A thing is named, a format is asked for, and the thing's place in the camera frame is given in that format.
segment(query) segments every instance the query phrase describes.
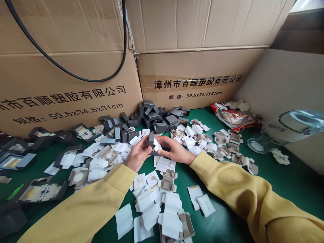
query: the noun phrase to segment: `yellow sleeve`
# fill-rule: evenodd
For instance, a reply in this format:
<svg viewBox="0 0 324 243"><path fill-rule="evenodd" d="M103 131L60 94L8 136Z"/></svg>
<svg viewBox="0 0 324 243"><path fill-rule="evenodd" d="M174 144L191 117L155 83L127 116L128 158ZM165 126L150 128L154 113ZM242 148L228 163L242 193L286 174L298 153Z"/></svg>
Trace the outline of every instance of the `yellow sleeve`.
<svg viewBox="0 0 324 243"><path fill-rule="evenodd" d="M190 167L211 193L247 221L255 242L323 242L324 222L277 195L263 178L204 152Z"/></svg>
<svg viewBox="0 0 324 243"><path fill-rule="evenodd" d="M19 239L22 242L91 242L115 215L137 173L122 164L61 202Z"/></svg>

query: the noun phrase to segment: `hand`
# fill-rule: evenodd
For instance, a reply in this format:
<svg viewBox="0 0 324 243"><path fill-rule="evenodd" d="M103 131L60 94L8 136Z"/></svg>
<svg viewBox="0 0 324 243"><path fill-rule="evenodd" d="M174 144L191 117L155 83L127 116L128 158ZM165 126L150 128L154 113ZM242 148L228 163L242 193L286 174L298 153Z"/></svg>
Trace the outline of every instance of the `hand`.
<svg viewBox="0 0 324 243"><path fill-rule="evenodd" d="M149 153L152 152L152 147L148 146L145 149L145 141L148 136L143 137L131 150L125 165L131 170L138 172L142 167L144 161L150 157Z"/></svg>
<svg viewBox="0 0 324 243"><path fill-rule="evenodd" d="M176 162L190 165L196 156L187 150L176 140L171 139L167 136L157 137L156 140L161 144L162 147L170 147L171 151L158 150L158 154L166 156Z"/></svg>

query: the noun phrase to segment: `cardboard box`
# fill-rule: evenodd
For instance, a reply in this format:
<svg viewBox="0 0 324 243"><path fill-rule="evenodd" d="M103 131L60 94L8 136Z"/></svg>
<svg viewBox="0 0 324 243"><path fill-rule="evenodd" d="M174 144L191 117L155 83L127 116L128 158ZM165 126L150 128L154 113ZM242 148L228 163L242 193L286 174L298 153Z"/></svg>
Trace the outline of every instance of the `cardboard box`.
<svg viewBox="0 0 324 243"><path fill-rule="evenodd" d="M112 75L123 55L119 0L13 1L36 42L70 72L89 79ZM80 122L98 125L100 116L130 115L142 101L132 47L119 74L89 83L64 73L24 36L0 2L0 130L27 137L34 127L70 130Z"/></svg>
<svg viewBox="0 0 324 243"><path fill-rule="evenodd" d="M167 110L195 109L230 100L264 49L141 54L138 68L145 100Z"/></svg>
<svg viewBox="0 0 324 243"><path fill-rule="evenodd" d="M126 1L136 52L268 47L295 0Z"/></svg>

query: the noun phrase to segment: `green table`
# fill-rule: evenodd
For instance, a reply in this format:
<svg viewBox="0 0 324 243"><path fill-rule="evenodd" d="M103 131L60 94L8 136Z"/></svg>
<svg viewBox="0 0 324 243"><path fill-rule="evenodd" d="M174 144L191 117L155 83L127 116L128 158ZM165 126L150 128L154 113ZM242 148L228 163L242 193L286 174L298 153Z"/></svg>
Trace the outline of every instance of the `green table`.
<svg viewBox="0 0 324 243"><path fill-rule="evenodd" d="M211 129L207 134L213 137L213 133L220 129L228 129L222 122L220 122L214 115L211 108L202 108L191 110L189 120L198 119L204 125ZM240 152L247 157L253 158L256 165L259 167L259 176L268 180L273 187L273 190L280 196L292 201L302 210L311 213L321 220L324 220L323 201L324 193L316 184L315 178L318 176L310 167L304 164L296 156L291 154L288 150L282 149L284 154L289 156L290 165L280 165L271 154L257 154L250 150L246 145L249 137L256 133L257 129L249 128L242 132L244 144L240 145ZM64 145L53 145L50 149L37 152L37 162L26 171L11 171L7 176L12 177L9 184L0 184L0 199L5 200L14 189L18 188L22 183L48 176L43 171L55 160L58 153L65 149ZM150 173L154 170L153 157L148 158L140 173ZM71 172L70 169L61 169L53 177L53 182L64 181L68 179ZM198 178L193 170L188 166L177 163L176 172L178 178L175 180L177 185L177 193L183 202L183 209L190 213L190 217L195 229L196 235L193 237L194 242L253 242L249 233L246 222L238 217L222 200L208 192L204 184ZM194 211L187 191L188 186L199 184L203 193L208 193L216 213L210 217L205 218L201 211ZM74 192L74 187L69 187L64 198L69 197ZM37 220L49 212L52 208L60 202L45 202L38 204L24 205L23 210L29 220L28 224L21 229L17 234L9 236L1 242L16 242L22 234L32 226ZM121 207L130 203L133 211L133 217L138 217L141 213L136 213L135 197L128 191ZM116 242L116 219L113 217L93 238L92 242ZM118 242L133 242L134 232L131 230ZM146 239L145 242L160 242L160 233L158 225L154 226L154 237Z"/></svg>

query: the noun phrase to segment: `black wire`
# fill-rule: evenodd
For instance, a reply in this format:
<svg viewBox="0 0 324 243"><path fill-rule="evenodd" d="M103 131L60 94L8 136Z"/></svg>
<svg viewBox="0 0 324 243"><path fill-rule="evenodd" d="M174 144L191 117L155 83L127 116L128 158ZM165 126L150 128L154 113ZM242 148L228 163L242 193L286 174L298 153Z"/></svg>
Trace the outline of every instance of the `black wire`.
<svg viewBox="0 0 324 243"><path fill-rule="evenodd" d="M121 63L119 65L119 68L117 69L117 71L111 75L108 78L104 78L104 79L98 79L98 80L92 80L92 79L85 79L85 78L81 78L73 73L71 73L70 71L66 70L65 68L63 68L60 64L58 64L56 61L54 61L49 55L47 55L47 53L37 44L37 42L34 40L34 38L30 35L30 33L28 32L28 30L26 29L26 27L24 26L23 22L20 20L14 6L12 5L11 0L5 0L13 18L16 20L17 24L19 25L19 27L21 28L21 30L23 31L23 33L26 35L26 37L29 39L29 41L37 48L37 50L39 50L40 53L42 53L48 60L50 60L55 66L57 66L59 69L61 69L62 71L66 72L67 74L71 75L72 77L75 77L77 79L86 81L86 82L92 82L92 83L99 83L99 82L104 82L107 81L109 79L112 79L113 77L115 77L119 71L121 70L121 68L123 67L123 64L125 62L125 57L126 57L126 48L127 48L127 29L126 29L126 4L125 4L125 0L122 0L122 7L123 7L123 28L124 28L124 51L123 51L123 59L121 60Z"/></svg>

